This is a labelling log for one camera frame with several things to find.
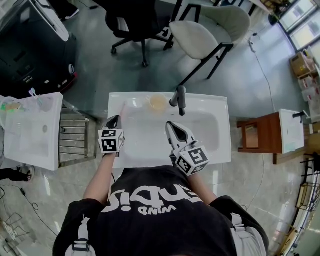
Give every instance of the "office chair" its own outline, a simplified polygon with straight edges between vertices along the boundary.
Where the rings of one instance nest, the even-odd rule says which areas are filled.
[[[94,0],[106,10],[105,22],[117,38],[123,40],[112,46],[111,54],[117,54],[117,47],[128,42],[141,42],[143,67],[149,64],[146,59],[146,39],[155,39],[167,43],[168,40],[157,36],[169,26],[172,9],[157,15],[156,0]]]
[[[195,8],[195,21],[184,21],[191,8]],[[219,30],[216,30],[216,33],[212,34],[204,26],[200,25],[200,14],[217,23]],[[210,7],[189,4],[180,20],[171,22],[169,27],[172,34],[163,50],[172,48],[171,42],[175,38],[190,58],[201,61],[179,84],[179,86],[182,86],[211,58],[216,57],[217,63],[207,79],[212,77],[227,53],[245,37],[250,28],[250,17],[244,10],[233,5]],[[221,43],[218,43],[218,37],[225,33],[228,35],[229,41],[226,41],[224,38]]]

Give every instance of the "chair armrest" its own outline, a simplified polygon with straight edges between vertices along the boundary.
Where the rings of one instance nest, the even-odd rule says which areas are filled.
[[[191,8],[195,8],[194,22],[199,23],[199,17],[200,17],[200,11],[201,11],[201,5],[199,4],[188,4],[179,21],[183,21],[187,17]]]

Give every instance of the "black pants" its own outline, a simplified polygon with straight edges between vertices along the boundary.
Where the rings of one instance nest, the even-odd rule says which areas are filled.
[[[0,169],[0,181],[9,179],[13,182],[28,182],[28,175],[10,168]]]

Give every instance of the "beige round object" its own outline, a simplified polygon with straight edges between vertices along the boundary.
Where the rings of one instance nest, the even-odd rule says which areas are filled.
[[[168,106],[167,101],[167,98],[163,94],[154,94],[149,99],[150,108],[156,113],[163,113]]]

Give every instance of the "chair seat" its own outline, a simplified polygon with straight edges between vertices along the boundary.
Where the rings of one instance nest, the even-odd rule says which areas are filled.
[[[185,53],[194,60],[205,59],[219,44],[202,25],[193,21],[174,21],[171,32]]]

